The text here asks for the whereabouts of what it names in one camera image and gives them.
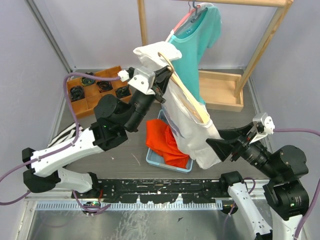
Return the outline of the white t shirt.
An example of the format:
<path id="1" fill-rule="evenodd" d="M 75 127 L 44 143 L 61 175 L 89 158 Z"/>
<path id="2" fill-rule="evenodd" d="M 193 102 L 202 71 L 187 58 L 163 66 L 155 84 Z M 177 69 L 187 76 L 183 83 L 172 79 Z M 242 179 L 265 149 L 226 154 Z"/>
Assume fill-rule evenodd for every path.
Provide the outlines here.
<path id="1" fill-rule="evenodd" d="M 158 56 L 163 53 L 172 63 L 182 58 L 182 53 L 171 43 L 160 41 L 137 47 L 133 53 L 141 64 L 151 71 L 168 66 L 167 62 Z M 207 123 L 202 123 L 191 111 L 194 110 L 183 91 L 170 78 L 164 94 L 165 102 L 162 109 L 174 132 L 178 149 L 195 160 L 204 170 L 221 162 L 214 150 L 206 143 L 207 139 L 221 139 L 206 107 L 199 102 L 209 116 Z"/>

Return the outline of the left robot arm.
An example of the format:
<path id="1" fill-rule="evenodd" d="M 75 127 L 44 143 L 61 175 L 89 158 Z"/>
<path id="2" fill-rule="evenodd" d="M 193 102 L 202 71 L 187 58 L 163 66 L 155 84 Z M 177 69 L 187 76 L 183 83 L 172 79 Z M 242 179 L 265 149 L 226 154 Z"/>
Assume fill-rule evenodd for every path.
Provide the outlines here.
<path id="1" fill-rule="evenodd" d="M 32 193 L 44 193 L 54 188 L 74 190 L 95 198 L 100 193 L 94 173 L 78 173 L 65 169 L 83 157 L 106 152 L 127 141 L 127 133 L 138 127 L 154 101 L 164 102 L 163 95 L 171 78 L 168 66 L 151 71 L 146 67 L 121 70 L 116 80 L 128 82 L 135 92 L 128 103 L 112 94 L 103 96 L 93 109 L 96 122 L 75 136 L 43 150 L 26 148 L 22 159 L 27 166 L 23 182 Z"/>

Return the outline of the orange t shirt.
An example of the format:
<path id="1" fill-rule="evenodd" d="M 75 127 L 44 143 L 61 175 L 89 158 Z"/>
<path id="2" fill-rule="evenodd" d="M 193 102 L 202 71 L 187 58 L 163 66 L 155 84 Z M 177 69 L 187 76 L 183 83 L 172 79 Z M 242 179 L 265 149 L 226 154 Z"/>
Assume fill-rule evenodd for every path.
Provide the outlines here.
<path id="1" fill-rule="evenodd" d="M 163 157 L 166 165 L 187 168 L 190 156 L 179 150 L 170 126 L 163 120 L 152 119 L 146 122 L 145 144 Z"/>

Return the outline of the beige wooden hanger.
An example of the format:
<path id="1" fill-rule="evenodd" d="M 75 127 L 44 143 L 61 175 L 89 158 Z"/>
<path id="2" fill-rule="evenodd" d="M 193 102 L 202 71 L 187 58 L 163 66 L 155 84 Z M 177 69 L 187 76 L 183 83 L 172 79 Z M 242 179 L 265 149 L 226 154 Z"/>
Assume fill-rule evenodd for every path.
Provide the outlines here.
<path id="1" fill-rule="evenodd" d="M 193 109 L 190 109 L 189 111 L 192 112 L 203 124 L 207 123 L 209 121 L 209 116 L 204 110 L 204 108 L 200 105 L 200 103 L 194 98 L 194 96 L 189 92 L 189 90 L 186 88 L 186 86 L 181 81 L 180 77 L 175 71 L 175 68 L 173 67 L 170 60 L 162 53 L 157 53 L 159 57 L 162 57 L 168 64 L 168 70 L 172 72 L 171 79 L 172 81 L 181 88 L 183 94 L 188 99 L 188 101 L 193 106 Z"/>

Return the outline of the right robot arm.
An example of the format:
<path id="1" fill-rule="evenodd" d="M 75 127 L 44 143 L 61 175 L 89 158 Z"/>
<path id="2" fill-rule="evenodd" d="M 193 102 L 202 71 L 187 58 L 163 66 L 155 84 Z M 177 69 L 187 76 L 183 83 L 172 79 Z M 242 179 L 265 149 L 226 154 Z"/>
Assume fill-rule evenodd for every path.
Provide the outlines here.
<path id="1" fill-rule="evenodd" d="M 285 145 L 271 153 L 259 138 L 273 133 L 273 126 L 250 123 L 236 129 L 219 130 L 221 139 L 208 138 L 206 143 L 223 162 L 243 158 L 251 166 L 268 177 L 263 186 L 264 196 L 270 207 L 272 226 L 263 219 L 253 203 L 245 179 L 238 171 L 223 173 L 219 179 L 219 191 L 231 197 L 244 217 L 251 240 L 298 240 L 296 233 L 300 220 L 309 209 L 309 196 L 300 182 L 308 174 L 305 153 Z"/>

